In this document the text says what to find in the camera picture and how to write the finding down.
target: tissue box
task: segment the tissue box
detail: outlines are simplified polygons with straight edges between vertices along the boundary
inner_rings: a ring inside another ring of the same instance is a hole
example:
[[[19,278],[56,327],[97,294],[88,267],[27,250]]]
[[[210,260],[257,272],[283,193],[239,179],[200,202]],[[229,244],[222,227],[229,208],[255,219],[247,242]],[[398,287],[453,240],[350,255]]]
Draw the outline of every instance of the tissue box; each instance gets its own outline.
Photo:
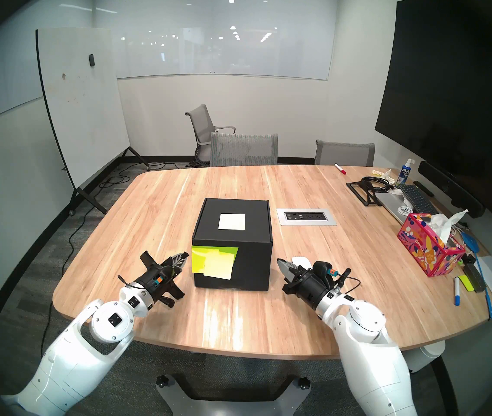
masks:
[[[444,247],[444,242],[428,226],[427,222],[430,219],[431,215],[409,214],[398,233],[398,239],[412,254],[425,274],[434,277],[450,273],[466,251],[452,237],[449,240],[451,244]]]

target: red marker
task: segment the red marker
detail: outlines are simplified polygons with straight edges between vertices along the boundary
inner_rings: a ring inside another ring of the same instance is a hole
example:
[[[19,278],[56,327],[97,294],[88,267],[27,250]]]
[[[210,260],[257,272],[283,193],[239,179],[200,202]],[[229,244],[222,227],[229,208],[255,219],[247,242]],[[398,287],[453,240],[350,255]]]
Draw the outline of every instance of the red marker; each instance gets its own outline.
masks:
[[[340,167],[340,165],[335,164],[335,167],[337,167],[337,168],[339,169],[339,171],[340,171],[342,174],[346,174],[346,171],[344,171],[344,170]]]

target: whiteboard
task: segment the whiteboard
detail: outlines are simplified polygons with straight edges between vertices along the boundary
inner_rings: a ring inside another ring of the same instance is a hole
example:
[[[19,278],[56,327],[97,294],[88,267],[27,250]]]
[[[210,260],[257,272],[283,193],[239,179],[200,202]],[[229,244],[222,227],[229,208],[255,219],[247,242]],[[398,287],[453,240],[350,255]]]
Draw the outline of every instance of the whiteboard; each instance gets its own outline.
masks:
[[[96,13],[95,26],[112,32],[118,78],[218,73],[325,80],[337,1],[95,0],[109,10]]]
[[[36,48],[44,101],[76,188],[130,146],[111,34],[97,28],[38,29]]]
[[[0,26],[0,113],[42,96],[35,30],[91,27],[92,1],[35,0]]]

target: soundbar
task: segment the soundbar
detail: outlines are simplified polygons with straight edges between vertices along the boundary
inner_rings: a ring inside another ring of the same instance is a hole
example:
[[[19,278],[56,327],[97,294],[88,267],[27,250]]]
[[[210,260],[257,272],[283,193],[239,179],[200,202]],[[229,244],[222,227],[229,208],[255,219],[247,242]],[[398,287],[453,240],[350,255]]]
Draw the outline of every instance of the soundbar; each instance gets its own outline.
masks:
[[[477,198],[435,166],[421,161],[418,171],[448,195],[452,200],[452,205],[469,210],[468,213],[472,218],[478,218],[485,213],[485,206]]]

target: laptop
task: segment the laptop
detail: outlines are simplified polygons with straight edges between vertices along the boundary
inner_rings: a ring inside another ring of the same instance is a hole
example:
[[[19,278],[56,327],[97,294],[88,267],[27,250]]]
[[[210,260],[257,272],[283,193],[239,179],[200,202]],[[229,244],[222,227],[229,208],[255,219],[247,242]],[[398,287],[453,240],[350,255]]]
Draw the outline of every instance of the laptop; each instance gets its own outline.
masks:
[[[395,195],[394,193],[375,193],[377,199],[383,206],[390,212],[392,216],[396,218],[402,225],[406,221],[407,215],[403,215],[398,211],[398,207],[406,206],[404,204],[404,197],[402,195]]]

